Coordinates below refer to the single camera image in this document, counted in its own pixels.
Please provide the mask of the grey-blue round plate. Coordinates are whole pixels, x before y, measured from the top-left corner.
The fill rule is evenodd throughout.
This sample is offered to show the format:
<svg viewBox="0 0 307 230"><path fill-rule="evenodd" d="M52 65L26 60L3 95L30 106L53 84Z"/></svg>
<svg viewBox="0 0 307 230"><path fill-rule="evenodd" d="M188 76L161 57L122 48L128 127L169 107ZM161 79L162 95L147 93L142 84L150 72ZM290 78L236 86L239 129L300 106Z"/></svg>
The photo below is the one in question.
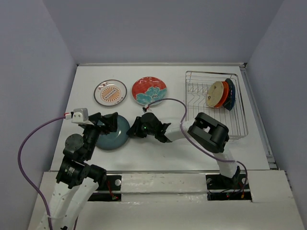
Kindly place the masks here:
<svg viewBox="0 0 307 230"><path fill-rule="evenodd" d="M123 146L128 140L127 131L130 129L130 124L121 115L118 115L118 128L116 132L111 132L107 135L100 135L96 143L96 147L101 150L116 150Z"/></svg>

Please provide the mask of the white plate orange sunburst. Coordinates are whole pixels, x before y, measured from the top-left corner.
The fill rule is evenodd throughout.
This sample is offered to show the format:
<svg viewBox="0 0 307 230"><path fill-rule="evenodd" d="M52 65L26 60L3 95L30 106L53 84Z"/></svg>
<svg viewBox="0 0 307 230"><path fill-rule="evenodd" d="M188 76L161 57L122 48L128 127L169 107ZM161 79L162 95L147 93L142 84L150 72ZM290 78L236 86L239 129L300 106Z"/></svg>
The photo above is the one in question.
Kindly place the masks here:
<svg viewBox="0 0 307 230"><path fill-rule="evenodd" d="M106 80L94 90L94 100L106 107L120 104L127 96L126 85L119 80Z"/></svg>

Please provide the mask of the red plate teal flower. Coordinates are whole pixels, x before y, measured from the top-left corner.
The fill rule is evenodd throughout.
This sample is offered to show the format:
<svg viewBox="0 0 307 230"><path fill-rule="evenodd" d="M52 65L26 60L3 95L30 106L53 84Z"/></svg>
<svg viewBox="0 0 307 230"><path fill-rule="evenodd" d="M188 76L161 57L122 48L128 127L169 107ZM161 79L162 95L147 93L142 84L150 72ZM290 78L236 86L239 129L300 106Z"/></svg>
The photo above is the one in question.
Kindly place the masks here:
<svg viewBox="0 0 307 230"><path fill-rule="evenodd" d="M131 94L138 104L147 105L164 99L167 95L167 86L159 78L143 77L133 84Z"/></svg>

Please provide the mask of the cream yellow plate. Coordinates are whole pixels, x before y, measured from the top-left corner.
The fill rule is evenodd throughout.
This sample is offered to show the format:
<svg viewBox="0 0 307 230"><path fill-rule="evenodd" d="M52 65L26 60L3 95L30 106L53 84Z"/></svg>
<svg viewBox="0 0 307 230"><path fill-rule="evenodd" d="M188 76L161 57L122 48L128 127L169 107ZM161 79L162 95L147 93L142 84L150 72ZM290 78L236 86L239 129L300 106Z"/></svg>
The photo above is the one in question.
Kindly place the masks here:
<svg viewBox="0 0 307 230"><path fill-rule="evenodd" d="M207 91L206 103L209 107L215 107L221 100L224 93L224 85L221 81L216 81Z"/></svg>

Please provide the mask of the dark blue leaf-shaped plate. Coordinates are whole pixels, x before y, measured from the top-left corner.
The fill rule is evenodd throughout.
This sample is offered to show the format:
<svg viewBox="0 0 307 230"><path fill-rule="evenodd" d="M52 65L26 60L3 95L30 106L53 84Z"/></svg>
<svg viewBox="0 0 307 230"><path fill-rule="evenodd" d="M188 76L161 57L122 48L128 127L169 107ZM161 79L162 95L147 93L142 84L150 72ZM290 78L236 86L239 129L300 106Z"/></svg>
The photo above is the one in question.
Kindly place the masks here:
<svg viewBox="0 0 307 230"><path fill-rule="evenodd" d="M228 111L231 111L234 108L236 100L236 88L234 83L230 78L225 79L225 82L228 84L228 95L226 101L223 103L223 107Z"/></svg>

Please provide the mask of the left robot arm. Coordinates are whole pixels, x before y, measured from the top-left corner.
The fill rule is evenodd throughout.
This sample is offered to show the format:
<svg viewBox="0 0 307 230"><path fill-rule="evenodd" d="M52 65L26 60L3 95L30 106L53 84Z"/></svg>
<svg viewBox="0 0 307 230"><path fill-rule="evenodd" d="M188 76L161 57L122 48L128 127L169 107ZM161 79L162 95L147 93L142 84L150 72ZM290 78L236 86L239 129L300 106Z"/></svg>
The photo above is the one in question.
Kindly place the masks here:
<svg viewBox="0 0 307 230"><path fill-rule="evenodd" d="M89 115L86 108L74 109L64 115L66 120L83 128L82 134L67 137L63 160L48 210L39 230L71 230L82 208L96 189L106 185L106 170L89 165L100 135L114 133L118 128L118 113Z"/></svg>

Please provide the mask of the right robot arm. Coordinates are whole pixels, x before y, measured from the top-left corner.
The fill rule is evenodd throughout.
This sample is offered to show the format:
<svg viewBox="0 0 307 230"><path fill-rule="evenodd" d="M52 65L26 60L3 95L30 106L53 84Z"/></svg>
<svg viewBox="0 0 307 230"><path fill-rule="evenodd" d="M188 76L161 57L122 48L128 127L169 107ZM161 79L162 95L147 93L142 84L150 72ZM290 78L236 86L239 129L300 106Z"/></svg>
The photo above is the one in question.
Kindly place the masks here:
<svg viewBox="0 0 307 230"><path fill-rule="evenodd" d="M162 143L186 139L199 150L215 159L219 166L221 183L231 188L238 183L240 167L226 146L229 141L229 129L205 113L198 113L195 119L181 123L162 123L153 113L147 112L136 117L127 131L130 138L154 136Z"/></svg>

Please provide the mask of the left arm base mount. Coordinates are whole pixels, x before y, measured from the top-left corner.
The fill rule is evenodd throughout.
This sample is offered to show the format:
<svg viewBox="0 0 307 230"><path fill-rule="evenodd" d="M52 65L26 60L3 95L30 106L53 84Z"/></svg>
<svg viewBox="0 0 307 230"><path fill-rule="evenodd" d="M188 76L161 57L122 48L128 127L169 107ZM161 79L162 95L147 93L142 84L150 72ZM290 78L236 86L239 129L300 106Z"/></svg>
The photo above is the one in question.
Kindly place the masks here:
<svg viewBox="0 0 307 230"><path fill-rule="evenodd" d="M90 202L119 202L121 201L122 176L119 174L107 175L106 181L90 196Z"/></svg>

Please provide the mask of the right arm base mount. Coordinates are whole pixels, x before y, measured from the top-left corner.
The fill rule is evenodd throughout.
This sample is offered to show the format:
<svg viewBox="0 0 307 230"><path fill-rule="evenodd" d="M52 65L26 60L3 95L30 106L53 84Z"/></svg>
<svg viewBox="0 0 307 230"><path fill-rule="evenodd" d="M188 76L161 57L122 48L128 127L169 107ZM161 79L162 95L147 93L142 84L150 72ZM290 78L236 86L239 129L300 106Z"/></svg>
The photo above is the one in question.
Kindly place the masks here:
<svg viewBox="0 0 307 230"><path fill-rule="evenodd" d="M246 175L240 174L234 184L228 180L222 180L220 174L206 175L208 201L238 201L252 200Z"/></svg>

